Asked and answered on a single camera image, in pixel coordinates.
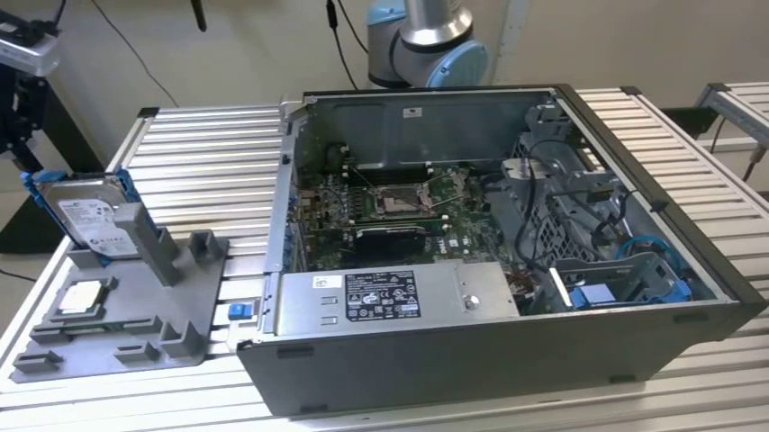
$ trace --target blue button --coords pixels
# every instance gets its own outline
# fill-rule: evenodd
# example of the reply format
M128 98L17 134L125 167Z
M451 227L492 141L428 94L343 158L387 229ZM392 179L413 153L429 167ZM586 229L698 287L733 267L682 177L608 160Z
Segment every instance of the blue button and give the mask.
M229 321L248 320L253 316L253 305L249 303L232 303L227 318Z

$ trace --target cable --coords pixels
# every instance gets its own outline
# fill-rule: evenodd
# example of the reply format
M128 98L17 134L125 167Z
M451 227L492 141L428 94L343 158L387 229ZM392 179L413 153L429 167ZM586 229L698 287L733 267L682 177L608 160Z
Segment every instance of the cable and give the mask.
M144 67L144 72L146 73L146 76L149 77L149 79L154 82L154 84L157 85L157 87L162 90L162 92L165 93L165 95L168 96L168 99L170 99L170 102L173 103L173 106L176 108L178 108L178 102L173 99L173 97L170 96L170 93L168 93L168 90L165 89L165 87L162 87L162 84L160 84L160 81L157 81L157 78L154 78L154 75L150 73L149 68L146 67L146 63L144 63L144 59L141 58L141 56L138 55L136 49L133 48L133 45L130 45L130 42L128 41L125 35L120 32L120 30L117 29L117 27L114 26L114 24L112 23L112 20L109 19L109 17L106 16L106 13L104 12L104 10L101 9L101 7L98 6L98 3L96 3L96 0L90 0L90 2L93 3L93 6L96 7L96 10L98 11L98 14L101 14L101 17L104 18L104 20L106 21L106 23L109 24L109 27L112 27L112 30L114 30L114 33L117 33L117 36L120 36L120 39L122 40L122 42L125 43L125 45L128 46L128 48L130 49L130 52L133 52L133 55L136 56L138 63L141 64L141 66Z
M527 159L527 162L528 162L527 163L527 165L528 165L528 197L526 200L526 209L523 211L523 221L522 221L520 227L518 228L518 232L515 233L515 240L512 241L512 245L515 247L515 254L520 258L520 260L532 269L539 270L540 272L546 272L547 269L544 268L543 265L536 263L528 256L526 256L523 254L523 252L520 250L520 241L523 240L523 233L526 231L526 227L528 225L528 222L531 221L531 216L534 213L534 200L535 200L535 195L536 195L536 179L535 179L534 167L531 165L531 154L532 154L536 146L539 144L546 143L546 142L563 144L564 146L568 146L568 148L571 148L571 144L566 141L560 141L558 139L542 139L540 141L534 143L534 145L528 148L528 151L526 151L526 154L523 155L523 157Z
M64 8L66 7L66 0L61 0L61 4L58 5L58 9L56 9L56 16L53 18L53 27L58 27L58 23L61 22L61 15L64 14Z
M715 128L715 134L712 136L712 144L710 144L710 154L712 155L712 150L715 150L715 143L718 141L718 137L720 136L720 130L723 129L723 123L726 123L726 117L720 117L720 122L718 123L718 127Z
M0 275L16 277L17 279L22 279L22 280L29 281L29 282L37 282L37 279L32 279L30 277L22 276L21 274L6 272L1 268L0 268Z
M357 84L352 79L352 74L349 73L349 68L347 67L347 60L344 59L344 53L341 51L341 44L339 43L339 34L336 33L336 29L331 29L333 32L333 41L336 42L336 50L339 51L339 59L341 60L341 66L344 67L344 73L347 74L347 78L349 79L349 84L352 84L352 88L357 90Z
M344 58L344 51L341 49L341 43L339 42L339 33L336 32L336 27L339 27L339 21L336 20L336 6L331 0L325 0L325 17L328 18L328 27L333 33L333 41L336 42L336 50L339 51L339 59L341 60L341 66L344 67L344 72L347 73L347 78L349 78L349 84L352 88L357 90L357 85L352 79L352 74L349 73L349 68L347 67L347 59Z
M600 225L603 222L606 222L606 220L600 217L598 212L595 210L592 210L592 208L584 202L582 202L574 195L567 195L567 196L571 198L571 200L574 201L576 206L579 206L579 208L582 210L584 210L584 212L592 217L592 219L595 219L598 221L598 225ZM614 225L611 225L610 223L607 224L607 226L614 231L614 235L616 237L619 237L620 233L619 233L619 230L616 229L616 227Z
M546 219L547 219L547 216L544 218L539 219L539 223L536 225L536 231L534 232L534 248L531 249L531 259L534 261L539 261L536 259L536 249L539 247L539 235L542 234L542 228L544 227Z
M352 35L355 36L355 40L357 41L357 45L360 45L360 50L363 50L363 52L367 54L368 50L365 49L365 45L363 45L360 38L357 38L357 32L355 31L355 27L352 26L352 22L349 21L349 17L347 16L347 11L344 10L344 3L341 3L341 0L336 0L336 1L339 2L339 7L341 8L341 14L344 15L344 20L347 21L347 25L349 25L349 30L352 31Z
M755 168L755 162L750 162L747 165L747 170L745 171L745 175L742 176L742 181L746 182L753 174L753 169Z
M571 217L568 214L556 214L556 217L563 218L564 220L572 221L574 223L582 225L584 228L590 229L590 227L584 224L584 222L582 222L576 218ZM560 221L560 225L563 225L563 229L566 229L567 225L563 223L563 221ZM592 255L596 259L600 259L600 260L606 259L603 257L603 255L600 254L600 252L598 252L594 248L588 247L587 245L584 245L582 243L579 235L576 235L574 232L568 235L568 238L571 240L571 243L574 245L576 245L576 247L580 248L583 251L586 251L590 255Z
M603 231L604 227L611 227L614 235L618 236L619 238L619 230L616 229L616 226L624 219L624 215L627 213L627 200L630 199L630 195L635 194L636 192L638 189L632 189L631 191L627 192L627 194L622 198L619 198L619 213L616 215L616 218L608 221L608 219L611 219L611 217L608 216L608 219L602 221L592 230L592 233L590 234L590 243L594 248L596 248L598 235L600 235L600 232Z
M627 240L624 244L622 244L622 246L619 247L616 254L614 255L614 259L620 259L622 255L624 255L627 248L632 245L632 243L636 243L639 241L650 241L662 248L663 252L667 252L674 263L675 273L678 273L680 271L680 260L678 258L678 255L675 254L667 243L660 238L654 236L638 236Z

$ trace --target warning label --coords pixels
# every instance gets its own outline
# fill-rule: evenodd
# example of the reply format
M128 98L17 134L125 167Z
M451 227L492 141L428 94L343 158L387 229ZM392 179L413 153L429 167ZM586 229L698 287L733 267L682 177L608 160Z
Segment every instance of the warning label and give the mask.
M347 274L344 276L349 321L419 318L413 272Z

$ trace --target white wall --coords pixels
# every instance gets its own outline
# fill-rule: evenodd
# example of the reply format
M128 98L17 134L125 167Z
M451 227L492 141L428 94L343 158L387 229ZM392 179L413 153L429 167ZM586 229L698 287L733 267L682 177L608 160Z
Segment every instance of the white wall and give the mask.
M769 81L765 0L511 0L495 83L636 86L692 104L706 83Z
M508 0L464 0L475 36L496 56ZM58 0L0 0L26 18L52 16ZM182 106L276 104L281 95L349 88L325 20L325 0L202 2L208 32L188 0L98 0L149 70ZM344 0L365 41L368 0ZM337 11L347 61L361 86L367 58ZM90 1L69 0L60 24L62 62L50 80L102 160L136 113L170 106Z

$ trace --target green circuit board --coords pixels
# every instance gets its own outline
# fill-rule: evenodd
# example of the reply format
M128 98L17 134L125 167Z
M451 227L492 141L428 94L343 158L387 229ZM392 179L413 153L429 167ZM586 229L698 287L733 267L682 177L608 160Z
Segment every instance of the green circuit board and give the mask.
M353 185L329 175L319 187L300 193L300 208L308 271L429 264L447 259L498 261L510 267L511 254L479 178L468 168L435 167L425 181L408 184ZM424 229L423 250L361 261L355 233L399 227Z

